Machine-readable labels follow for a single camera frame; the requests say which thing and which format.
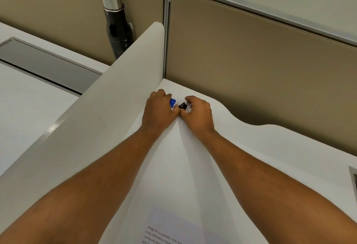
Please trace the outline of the white printed paper sheets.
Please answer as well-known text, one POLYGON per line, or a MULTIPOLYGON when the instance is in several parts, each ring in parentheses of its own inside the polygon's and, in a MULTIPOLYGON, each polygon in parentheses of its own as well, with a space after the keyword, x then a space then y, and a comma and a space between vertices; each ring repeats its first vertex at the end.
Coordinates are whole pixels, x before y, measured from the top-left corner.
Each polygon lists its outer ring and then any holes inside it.
POLYGON ((178 118, 145 159, 100 244, 268 244, 178 118))

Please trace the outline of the white desk divider panel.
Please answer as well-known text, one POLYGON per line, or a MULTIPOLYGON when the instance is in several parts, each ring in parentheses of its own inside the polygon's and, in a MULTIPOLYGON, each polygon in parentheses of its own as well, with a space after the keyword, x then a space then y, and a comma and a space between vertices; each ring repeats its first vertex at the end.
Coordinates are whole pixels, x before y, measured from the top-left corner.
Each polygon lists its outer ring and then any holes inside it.
POLYGON ((154 22, 0 176, 0 233, 124 139, 163 79, 164 33, 154 22))

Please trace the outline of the person's left hand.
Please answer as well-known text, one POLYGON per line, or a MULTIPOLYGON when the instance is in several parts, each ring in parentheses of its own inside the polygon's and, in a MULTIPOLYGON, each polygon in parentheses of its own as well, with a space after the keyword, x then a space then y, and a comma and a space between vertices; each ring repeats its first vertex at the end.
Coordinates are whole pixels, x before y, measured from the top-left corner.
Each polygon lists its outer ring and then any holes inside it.
POLYGON ((155 133, 167 129, 180 113, 177 105, 171 107, 171 98, 172 94, 166 94, 163 89, 152 92, 145 105, 141 126, 155 133))

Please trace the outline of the person's left forearm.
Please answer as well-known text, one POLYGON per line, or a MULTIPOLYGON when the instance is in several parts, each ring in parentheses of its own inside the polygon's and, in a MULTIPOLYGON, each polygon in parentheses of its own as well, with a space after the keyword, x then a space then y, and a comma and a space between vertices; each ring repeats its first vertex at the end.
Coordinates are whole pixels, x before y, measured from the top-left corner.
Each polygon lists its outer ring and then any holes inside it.
POLYGON ((144 125, 31 206, 0 244, 98 244, 166 128, 144 125))

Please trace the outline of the person's right hand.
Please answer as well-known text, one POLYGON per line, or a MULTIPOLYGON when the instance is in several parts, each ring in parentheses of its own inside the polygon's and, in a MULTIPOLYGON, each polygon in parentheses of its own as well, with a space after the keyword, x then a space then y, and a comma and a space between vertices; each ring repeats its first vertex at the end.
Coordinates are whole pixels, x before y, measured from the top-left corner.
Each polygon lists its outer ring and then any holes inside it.
POLYGON ((212 111, 211 116, 181 116, 181 118, 197 137, 204 137, 215 132, 212 111))

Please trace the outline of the tan cubicle partition panel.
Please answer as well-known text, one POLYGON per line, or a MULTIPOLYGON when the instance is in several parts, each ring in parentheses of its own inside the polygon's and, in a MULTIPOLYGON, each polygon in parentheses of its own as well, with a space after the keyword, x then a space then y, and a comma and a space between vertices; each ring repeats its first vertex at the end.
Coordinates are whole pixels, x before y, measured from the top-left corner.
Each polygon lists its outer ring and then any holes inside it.
MULTIPOLYGON (((123 0, 138 38, 163 22, 163 0, 123 0)), ((0 0, 0 22, 111 65, 102 0, 0 0)))
POLYGON ((357 156, 357 46, 213 0, 169 3, 166 78, 357 156))

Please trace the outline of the person's right forearm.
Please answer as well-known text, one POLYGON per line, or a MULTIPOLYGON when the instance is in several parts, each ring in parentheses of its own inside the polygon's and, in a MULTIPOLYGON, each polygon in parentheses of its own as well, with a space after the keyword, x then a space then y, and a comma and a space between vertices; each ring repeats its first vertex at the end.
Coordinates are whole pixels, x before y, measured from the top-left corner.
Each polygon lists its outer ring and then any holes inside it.
POLYGON ((270 244, 357 244, 357 223, 325 197, 244 152, 214 129, 194 134, 270 244))

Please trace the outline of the black metal water bottle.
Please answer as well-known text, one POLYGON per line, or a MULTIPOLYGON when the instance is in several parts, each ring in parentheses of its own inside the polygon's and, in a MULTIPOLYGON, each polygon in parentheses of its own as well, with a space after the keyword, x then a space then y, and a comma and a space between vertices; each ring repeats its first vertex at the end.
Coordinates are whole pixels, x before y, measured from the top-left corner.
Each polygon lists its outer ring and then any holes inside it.
POLYGON ((123 0, 102 0, 107 23, 107 34, 115 59, 118 59, 134 42, 133 26, 123 0))

